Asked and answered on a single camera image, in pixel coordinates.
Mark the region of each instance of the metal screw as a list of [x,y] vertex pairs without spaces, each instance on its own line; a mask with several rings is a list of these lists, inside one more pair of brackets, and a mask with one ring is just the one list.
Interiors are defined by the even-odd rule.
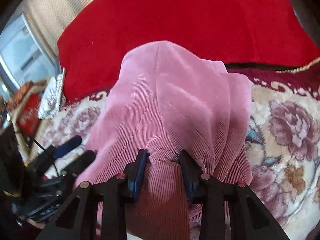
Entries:
[[238,184],[239,187],[247,186],[247,184],[244,181],[238,181],[237,184]]
[[201,174],[201,179],[208,180],[208,179],[210,179],[210,178],[211,178],[211,176],[210,176],[210,174],[208,174],[208,173],[202,173],[202,174]]
[[62,196],[62,191],[61,190],[57,190],[57,194],[56,194],[58,197],[61,197]]
[[117,179],[124,179],[126,177],[126,175],[124,174],[124,173],[118,173],[117,175],[116,175],[116,178]]
[[87,187],[89,187],[89,185],[90,185],[90,182],[88,182],[88,181],[83,181],[83,182],[81,182],[81,184],[80,184],[80,188],[87,188]]

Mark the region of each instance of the fabric fold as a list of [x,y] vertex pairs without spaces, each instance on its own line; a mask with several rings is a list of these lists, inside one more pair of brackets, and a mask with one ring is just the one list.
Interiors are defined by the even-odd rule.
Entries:
[[202,60],[168,41],[137,47],[124,57],[91,130],[86,148],[97,150],[97,157],[76,186],[107,181],[147,149],[141,197],[126,207],[127,229],[145,240],[188,239],[189,223],[199,222],[202,207],[187,203],[178,154],[187,150],[221,181],[249,184],[244,139],[250,103],[249,80],[228,74],[222,62]]

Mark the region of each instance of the red pillow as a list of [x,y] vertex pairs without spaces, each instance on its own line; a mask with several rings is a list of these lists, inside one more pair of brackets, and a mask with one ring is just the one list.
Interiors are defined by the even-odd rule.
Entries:
[[160,40],[225,63],[302,66],[320,54],[289,0],[94,0],[58,41],[67,99],[111,88],[129,50]]

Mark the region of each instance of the black gripper frame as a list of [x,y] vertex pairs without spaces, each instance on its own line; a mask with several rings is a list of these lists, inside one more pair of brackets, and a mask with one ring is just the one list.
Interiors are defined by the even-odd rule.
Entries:
[[199,240],[225,240],[224,202],[228,202],[232,240],[289,240],[275,218],[244,182],[235,185],[203,174],[187,151],[179,155],[187,198],[202,203]]
[[36,240],[94,240],[98,203],[103,203],[101,240],[127,240],[125,203],[139,197],[149,153],[141,149],[123,173],[99,184],[82,182],[62,204]]

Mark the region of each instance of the beige curtain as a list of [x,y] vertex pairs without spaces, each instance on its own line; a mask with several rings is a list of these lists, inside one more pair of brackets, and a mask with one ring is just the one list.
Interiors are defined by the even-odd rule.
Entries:
[[16,13],[24,13],[29,26],[52,60],[65,28],[93,0],[23,0]]

